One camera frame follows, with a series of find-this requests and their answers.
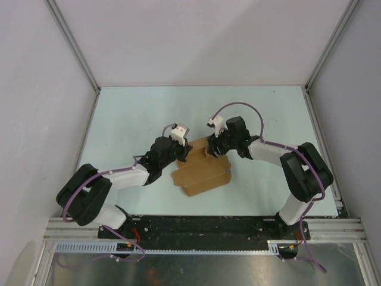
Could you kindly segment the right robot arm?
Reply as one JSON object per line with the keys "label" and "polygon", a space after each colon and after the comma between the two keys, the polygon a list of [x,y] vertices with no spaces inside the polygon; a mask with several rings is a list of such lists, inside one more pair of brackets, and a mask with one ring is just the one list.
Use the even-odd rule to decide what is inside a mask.
{"label": "right robot arm", "polygon": [[275,215],[274,231],[281,239],[290,238],[296,232],[295,224],[315,201],[325,198],[325,191],[334,182],[316,147],[310,142],[291,147],[252,136],[240,116],[229,120],[215,116],[208,120],[207,126],[214,129],[207,138],[208,154],[219,158],[234,150],[241,158],[282,168],[291,194]]}

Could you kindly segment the brown cardboard box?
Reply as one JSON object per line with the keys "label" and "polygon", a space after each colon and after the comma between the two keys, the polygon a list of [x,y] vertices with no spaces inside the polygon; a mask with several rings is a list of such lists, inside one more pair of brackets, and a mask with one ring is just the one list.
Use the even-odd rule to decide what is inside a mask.
{"label": "brown cardboard box", "polygon": [[190,146],[186,161],[176,161],[178,169],[171,174],[175,186],[193,197],[230,183],[231,163],[226,155],[216,158],[208,154],[206,137],[190,142]]}

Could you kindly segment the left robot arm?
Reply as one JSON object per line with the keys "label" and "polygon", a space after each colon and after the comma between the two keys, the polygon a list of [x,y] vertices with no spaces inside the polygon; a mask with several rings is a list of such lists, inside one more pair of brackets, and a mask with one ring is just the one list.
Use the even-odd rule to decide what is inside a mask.
{"label": "left robot arm", "polygon": [[135,157],[130,167],[100,172],[89,163],[82,165],[56,197],[63,208],[63,220],[79,226],[96,223],[109,227],[119,238],[127,237],[132,230],[129,215],[120,206],[105,202],[109,192],[152,184],[169,164],[185,162],[191,149],[187,140],[180,143],[171,136],[161,136],[145,155]]}

